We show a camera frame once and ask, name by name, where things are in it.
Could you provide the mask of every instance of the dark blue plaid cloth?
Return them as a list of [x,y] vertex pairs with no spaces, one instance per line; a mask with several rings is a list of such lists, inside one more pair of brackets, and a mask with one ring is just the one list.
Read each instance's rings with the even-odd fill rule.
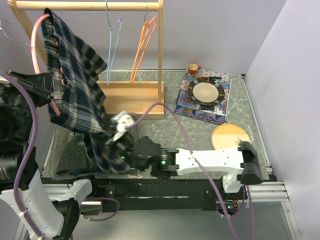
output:
[[54,73],[53,101],[61,112],[57,116],[49,105],[51,122],[75,132],[90,161],[96,161],[101,170],[126,174],[130,166],[120,157],[104,152],[106,96],[96,81],[107,64],[54,12],[46,8],[44,14],[50,14],[41,24],[47,69]]

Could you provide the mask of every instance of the patterned placemat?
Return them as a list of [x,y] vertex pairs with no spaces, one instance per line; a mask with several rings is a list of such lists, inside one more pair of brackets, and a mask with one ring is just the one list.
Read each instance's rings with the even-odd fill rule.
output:
[[[208,106],[203,106],[194,102],[189,96],[189,83],[196,77],[221,77],[221,79],[217,79],[217,82],[219,82],[224,89],[224,99],[219,104],[214,105],[213,110],[199,110],[202,108],[207,108]],[[199,69],[195,76],[191,76],[187,70],[183,76],[179,94],[175,102],[174,113],[213,124],[225,124],[231,82],[232,77],[229,73],[219,73],[215,71]]]

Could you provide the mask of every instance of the gray marble surface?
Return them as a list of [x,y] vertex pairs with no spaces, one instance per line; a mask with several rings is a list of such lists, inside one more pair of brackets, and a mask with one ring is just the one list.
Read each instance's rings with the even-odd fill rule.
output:
[[[110,77],[111,81],[129,81],[130,71],[115,71]],[[164,81],[164,102],[172,110],[175,107],[178,92],[183,79],[184,71],[163,71],[162,80]],[[246,93],[244,81],[240,74],[232,74],[232,84],[229,96],[226,122],[234,124],[244,129],[251,140],[251,143],[258,153],[258,161],[262,169],[262,177],[268,180],[266,160],[264,158],[262,145],[258,136],[257,127],[250,107],[248,96]],[[100,75],[100,80],[103,81],[106,74]],[[140,71],[136,81],[156,81],[157,71]],[[182,122],[184,129],[187,132],[191,147],[193,150],[213,150],[211,143],[211,135],[213,130],[219,125],[196,120],[190,117],[176,115]],[[141,122],[142,136],[148,136],[155,143],[161,144],[164,148],[182,148],[187,149],[181,129],[178,127],[173,116],[166,110],[164,119],[148,119]],[[58,127],[57,131],[68,131],[62,127]],[[59,146],[64,146],[63,139],[57,139],[53,142],[52,150],[60,152]],[[49,161],[59,161],[59,159],[49,158]],[[210,175],[214,179],[219,179],[225,175],[224,172],[211,172]],[[126,175],[101,175],[99,178],[152,178],[150,171],[136,172],[132,171]],[[177,178],[180,179],[202,179],[206,176],[202,172],[189,173]]]

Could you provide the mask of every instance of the mug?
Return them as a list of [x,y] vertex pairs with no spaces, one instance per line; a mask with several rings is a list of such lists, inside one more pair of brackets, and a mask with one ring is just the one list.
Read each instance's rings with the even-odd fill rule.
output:
[[190,75],[196,75],[197,71],[201,68],[201,66],[198,66],[197,64],[195,63],[191,63],[189,64],[188,66],[188,73]]

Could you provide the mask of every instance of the blue hanger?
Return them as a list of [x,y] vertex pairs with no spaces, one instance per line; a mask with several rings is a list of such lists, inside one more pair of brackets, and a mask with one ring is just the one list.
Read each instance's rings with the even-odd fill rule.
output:
[[[121,19],[121,17],[120,17],[119,20],[116,22],[116,24],[115,24],[114,26],[111,26],[110,19],[109,19],[109,15],[108,15],[108,1],[105,1],[105,13],[106,13],[106,17],[107,17],[107,19],[108,19],[108,24],[109,24],[109,27],[110,27],[110,43],[109,43],[109,54],[108,54],[108,66],[107,66],[107,69],[106,69],[106,83],[107,83],[107,85],[109,86],[112,64],[114,63],[115,54],[116,54],[116,50],[117,50],[117,46],[118,46],[118,41],[119,41],[119,36],[120,36],[120,32],[121,32],[122,19]],[[111,60],[111,62],[110,62],[110,52],[111,52],[111,43],[112,43],[112,30],[113,30],[118,24],[120,24],[120,26],[119,26],[119,32],[118,32],[118,37],[116,38],[116,43],[115,43],[115,47],[114,47],[114,52],[113,52],[112,60]]]

